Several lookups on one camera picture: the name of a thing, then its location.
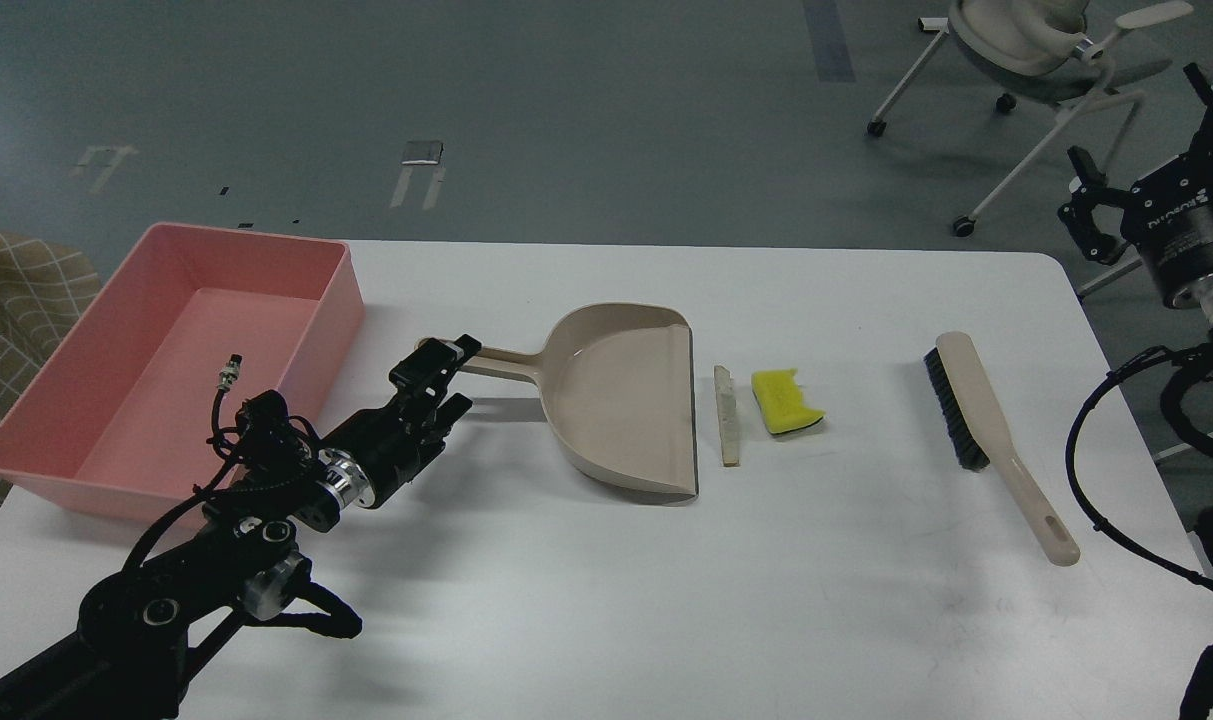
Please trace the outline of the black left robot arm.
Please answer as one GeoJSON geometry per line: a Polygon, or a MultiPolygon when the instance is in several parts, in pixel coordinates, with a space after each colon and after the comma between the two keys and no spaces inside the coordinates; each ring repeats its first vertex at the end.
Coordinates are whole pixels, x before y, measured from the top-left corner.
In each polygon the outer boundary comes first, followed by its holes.
{"type": "Polygon", "coordinates": [[[187,688],[245,625],[355,638],[361,619],[312,579],[298,527],[378,509],[442,455],[472,407],[449,383],[482,352],[423,341],[391,370],[394,396],[319,436],[278,392],[210,424],[210,482],[154,521],[80,602],[76,629],[0,679],[0,719],[175,719],[187,688]]]}

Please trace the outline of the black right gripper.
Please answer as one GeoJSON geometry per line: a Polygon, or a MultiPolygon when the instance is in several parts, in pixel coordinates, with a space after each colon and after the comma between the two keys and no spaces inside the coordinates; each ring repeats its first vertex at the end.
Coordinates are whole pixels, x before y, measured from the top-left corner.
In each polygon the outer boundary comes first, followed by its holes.
{"type": "Polygon", "coordinates": [[[1057,211],[1090,263],[1114,265],[1135,248],[1169,309],[1195,305],[1196,282],[1213,275],[1213,81],[1197,63],[1181,72],[1205,105],[1185,156],[1121,188],[1110,185],[1090,152],[1067,147],[1074,181],[1057,211]],[[1094,215],[1100,206],[1122,210],[1117,234],[1101,232],[1094,215]]]}

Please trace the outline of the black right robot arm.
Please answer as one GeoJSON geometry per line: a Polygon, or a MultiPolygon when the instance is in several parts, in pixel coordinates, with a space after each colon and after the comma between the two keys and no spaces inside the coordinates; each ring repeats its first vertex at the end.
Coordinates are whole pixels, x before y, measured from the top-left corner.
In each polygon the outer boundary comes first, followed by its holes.
{"type": "Polygon", "coordinates": [[[1095,532],[1213,593],[1213,505],[1200,512],[1194,528],[1209,571],[1185,568],[1147,550],[1105,519],[1084,493],[1076,470],[1077,445],[1090,411],[1135,375],[1163,364],[1173,370],[1158,398],[1164,423],[1183,445],[1213,461],[1213,82],[1194,63],[1183,73],[1205,108],[1188,149],[1121,190],[1109,184],[1089,152],[1071,147],[1067,156],[1076,183],[1059,217],[1086,258],[1100,259],[1105,248],[1118,242],[1135,248],[1163,305],[1196,307],[1208,322],[1208,341],[1179,350],[1146,348],[1106,375],[1069,428],[1066,472],[1074,501],[1095,532]]]}

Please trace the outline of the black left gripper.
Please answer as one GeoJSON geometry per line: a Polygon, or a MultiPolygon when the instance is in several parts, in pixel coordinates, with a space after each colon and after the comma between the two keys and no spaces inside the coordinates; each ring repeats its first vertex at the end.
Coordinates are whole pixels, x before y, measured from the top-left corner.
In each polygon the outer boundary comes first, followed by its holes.
{"type": "Polygon", "coordinates": [[[344,455],[365,478],[358,505],[378,509],[442,455],[445,438],[473,407],[460,393],[445,400],[446,388],[478,352],[482,342],[469,335],[426,338],[391,368],[394,400],[351,415],[324,436],[324,447],[344,455]]]}

